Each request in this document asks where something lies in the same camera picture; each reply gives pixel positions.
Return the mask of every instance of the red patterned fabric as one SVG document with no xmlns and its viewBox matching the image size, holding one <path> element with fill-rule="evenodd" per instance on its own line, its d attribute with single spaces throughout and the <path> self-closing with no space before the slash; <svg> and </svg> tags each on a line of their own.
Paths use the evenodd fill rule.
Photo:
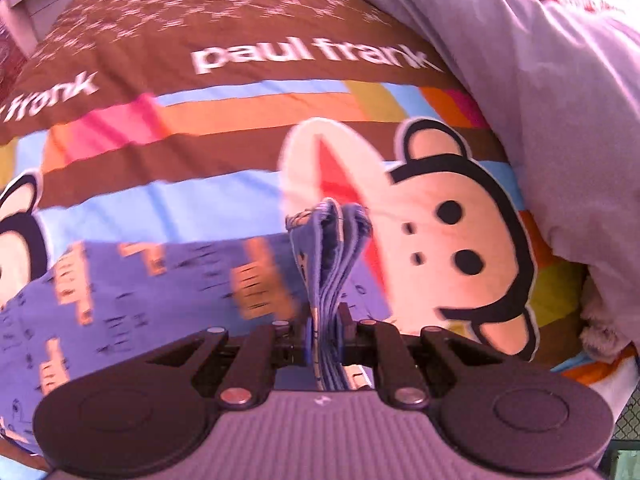
<svg viewBox="0 0 640 480">
<path fill-rule="evenodd" d="M 0 22 L 0 103 L 9 95 L 26 61 L 9 31 Z"/>
</svg>

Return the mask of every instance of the round screw head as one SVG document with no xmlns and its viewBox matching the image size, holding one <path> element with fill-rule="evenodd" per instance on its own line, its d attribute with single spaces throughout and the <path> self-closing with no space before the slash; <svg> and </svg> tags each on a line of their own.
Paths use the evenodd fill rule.
<svg viewBox="0 0 640 480">
<path fill-rule="evenodd" d="M 233 406 L 241 406 L 252 398 L 251 392 L 244 388 L 227 388 L 220 394 L 220 399 Z"/>
<path fill-rule="evenodd" d="M 427 398 L 424 391 L 419 390 L 418 388 L 413 388 L 411 386 L 398 388 L 394 394 L 394 397 L 398 402 L 400 402 L 400 404 L 404 404 L 406 406 L 420 404 Z"/>
</svg>

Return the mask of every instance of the metal mesh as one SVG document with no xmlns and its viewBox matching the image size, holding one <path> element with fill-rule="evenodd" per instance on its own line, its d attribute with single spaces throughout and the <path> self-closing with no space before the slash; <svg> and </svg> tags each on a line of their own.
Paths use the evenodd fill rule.
<svg viewBox="0 0 640 480">
<path fill-rule="evenodd" d="M 640 440 L 640 389 L 634 391 L 622 411 L 616 423 L 613 438 L 615 440 Z"/>
</svg>

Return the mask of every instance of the paul frank bedsheet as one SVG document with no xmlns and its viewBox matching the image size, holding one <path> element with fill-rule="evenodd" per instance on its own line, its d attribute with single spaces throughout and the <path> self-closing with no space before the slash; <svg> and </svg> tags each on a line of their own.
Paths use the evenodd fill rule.
<svg viewBox="0 0 640 480">
<path fill-rule="evenodd" d="M 0 427 L 29 451 L 60 383 L 295 314 L 286 218 L 327 197 L 372 225 L 340 293 L 355 317 L 579 355 L 584 269 L 546 247 L 434 49 L 362 0 L 76 0 L 0 105 L 0 145 Z"/>
</svg>

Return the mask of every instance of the cartoon monkey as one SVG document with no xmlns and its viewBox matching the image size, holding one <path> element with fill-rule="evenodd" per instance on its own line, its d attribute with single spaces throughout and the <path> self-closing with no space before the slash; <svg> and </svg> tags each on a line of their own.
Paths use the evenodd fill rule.
<svg viewBox="0 0 640 480">
<path fill-rule="evenodd" d="M 285 213 L 325 196 L 361 203 L 373 225 L 364 259 L 384 291 L 388 322 L 417 334 L 463 321 L 480 342 L 531 359 L 539 338 L 527 305 L 535 266 L 508 195 L 438 120 L 400 124 L 396 159 L 387 171 L 347 125 L 304 121 L 280 155 Z"/>
<path fill-rule="evenodd" d="M 0 307 L 47 272 L 47 247 L 33 215 L 39 199 L 33 173 L 16 178 L 0 196 Z"/>
</svg>

